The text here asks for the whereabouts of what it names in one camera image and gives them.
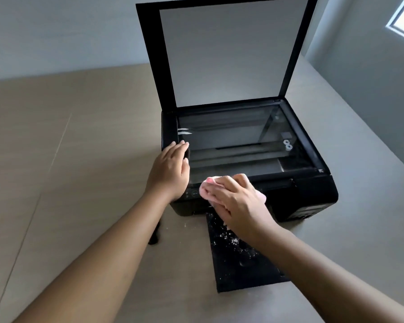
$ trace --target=open scanner lid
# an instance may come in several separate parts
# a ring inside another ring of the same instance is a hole
[[[316,3],[136,4],[162,110],[284,97]]]

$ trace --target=black printer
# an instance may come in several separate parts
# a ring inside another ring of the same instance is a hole
[[[329,168],[285,98],[316,3],[136,5],[162,106],[162,148],[189,142],[190,182],[171,206],[179,215],[206,215],[219,292],[288,279],[226,229],[199,195],[203,180],[245,173],[278,222],[338,200]]]

